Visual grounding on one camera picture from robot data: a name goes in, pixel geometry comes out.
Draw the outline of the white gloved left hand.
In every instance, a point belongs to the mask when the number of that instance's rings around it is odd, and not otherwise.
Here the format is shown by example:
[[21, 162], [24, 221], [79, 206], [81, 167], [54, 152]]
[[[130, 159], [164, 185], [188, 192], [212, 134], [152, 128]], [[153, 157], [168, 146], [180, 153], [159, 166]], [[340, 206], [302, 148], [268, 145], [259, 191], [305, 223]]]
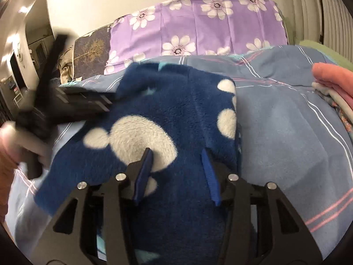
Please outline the white gloved left hand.
[[17, 168], [24, 161], [25, 150], [39, 155], [39, 162], [48, 166], [51, 161], [51, 148], [34, 134], [17, 130], [15, 122], [6, 121], [1, 126], [1, 170]]

